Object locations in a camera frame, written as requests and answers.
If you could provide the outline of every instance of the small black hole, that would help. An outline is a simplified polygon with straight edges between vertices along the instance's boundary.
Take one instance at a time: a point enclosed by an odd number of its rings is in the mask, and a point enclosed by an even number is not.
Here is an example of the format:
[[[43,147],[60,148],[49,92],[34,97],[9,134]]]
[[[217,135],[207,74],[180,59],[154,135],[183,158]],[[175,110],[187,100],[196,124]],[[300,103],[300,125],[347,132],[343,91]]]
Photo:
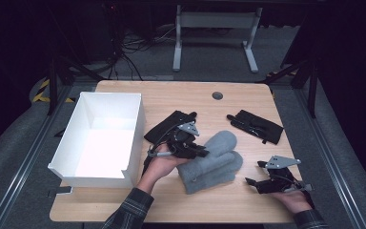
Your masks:
[[[213,99],[220,100],[220,99],[222,99],[222,97],[224,97],[224,95],[220,92],[213,93]]]

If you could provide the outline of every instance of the person's left hand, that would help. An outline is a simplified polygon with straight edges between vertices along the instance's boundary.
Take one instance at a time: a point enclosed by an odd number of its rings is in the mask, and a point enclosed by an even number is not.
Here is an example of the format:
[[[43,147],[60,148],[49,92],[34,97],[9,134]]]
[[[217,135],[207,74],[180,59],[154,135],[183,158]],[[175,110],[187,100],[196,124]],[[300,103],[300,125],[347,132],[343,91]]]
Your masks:
[[[157,152],[169,152],[167,144],[161,144],[156,148]],[[177,165],[190,161],[176,156],[156,156],[151,160],[145,174],[150,174],[156,180],[168,175]]]
[[[169,148],[166,143],[156,148],[157,152],[168,152]],[[162,177],[168,175],[177,165],[190,161],[190,159],[179,158],[176,156],[156,156],[151,160],[147,171],[137,184],[137,188],[144,192],[151,193],[154,184]]]

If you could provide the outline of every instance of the dark curtain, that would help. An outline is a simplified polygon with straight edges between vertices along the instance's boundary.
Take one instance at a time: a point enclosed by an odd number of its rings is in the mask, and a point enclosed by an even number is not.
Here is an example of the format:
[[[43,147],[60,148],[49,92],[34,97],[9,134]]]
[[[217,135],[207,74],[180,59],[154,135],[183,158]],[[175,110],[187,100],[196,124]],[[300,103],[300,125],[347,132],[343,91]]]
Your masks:
[[[319,79],[366,170],[366,1],[349,1],[345,8],[338,33],[321,56]]]
[[[0,135],[31,105],[31,88],[49,63],[41,35],[19,4],[0,1]]]

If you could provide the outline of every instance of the human hand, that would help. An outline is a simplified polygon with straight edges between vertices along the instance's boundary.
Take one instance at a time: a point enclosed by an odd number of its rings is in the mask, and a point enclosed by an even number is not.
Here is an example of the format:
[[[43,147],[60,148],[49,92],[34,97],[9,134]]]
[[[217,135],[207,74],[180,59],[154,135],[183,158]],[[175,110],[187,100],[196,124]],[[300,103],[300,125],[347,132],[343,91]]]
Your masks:
[[[287,193],[270,193],[270,195],[283,203],[293,214],[312,209],[305,195],[299,190]]]
[[[168,152],[167,144],[161,144],[156,148],[157,152]],[[137,184],[137,188],[150,194],[154,184],[162,177],[168,175],[177,165],[190,161],[176,156],[156,156],[151,160],[147,171]]]

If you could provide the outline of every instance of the metal frame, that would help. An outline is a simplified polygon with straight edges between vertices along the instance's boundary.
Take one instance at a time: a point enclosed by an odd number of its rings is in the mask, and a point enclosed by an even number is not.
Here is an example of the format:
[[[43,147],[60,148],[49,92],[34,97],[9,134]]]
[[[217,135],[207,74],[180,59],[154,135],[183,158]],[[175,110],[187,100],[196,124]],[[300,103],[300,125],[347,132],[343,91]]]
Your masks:
[[[26,183],[28,176],[31,172],[31,169],[37,160],[38,156],[43,147],[43,143],[46,139],[47,133],[57,117],[62,104],[67,99],[69,93],[71,91],[71,86],[65,86],[60,95],[59,95],[59,104],[54,107],[52,110],[51,115],[47,115],[46,119],[44,120],[37,137],[33,141],[28,154],[26,155],[23,163],[21,164],[20,168],[18,169],[17,173],[14,175],[10,187],[8,191],[2,198],[0,202],[0,228],[3,228],[6,218],[10,213],[10,209],[13,206],[14,202],[16,201],[17,197],[19,196],[20,192],[22,191],[23,185]]]
[[[243,49],[248,59],[252,73],[258,73],[258,67],[254,60],[252,44],[257,31],[257,26],[261,17],[262,8],[257,8],[256,12],[230,13],[230,12],[193,12],[182,11],[181,6],[177,6],[176,11],[176,46],[174,48],[173,71],[180,71],[182,40],[181,29],[187,28],[233,28],[250,29],[248,40],[243,41]]]
[[[327,140],[325,139],[322,130],[319,127],[315,118],[312,118],[309,113],[308,104],[306,103],[306,97],[303,94],[302,90],[297,89],[295,90],[295,96],[297,102],[301,105],[301,109],[305,118],[308,120],[308,124],[310,128],[313,130],[317,142],[320,147],[320,154],[323,158],[323,161],[326,165],[326,168],[332,178],[332,181],[335,185],[337,190],[338,196],[340,197],[344,209],[346,210],[347,214],[349,215],[350,222],[353,224],[354,228],[363,229],[366,228],[366,221],[359,210],[355,198],[353,197],[352,191],[344,178],[341,174],[340,168],[338,167],[335,157],[331,151],[331,148],[328,145]]]

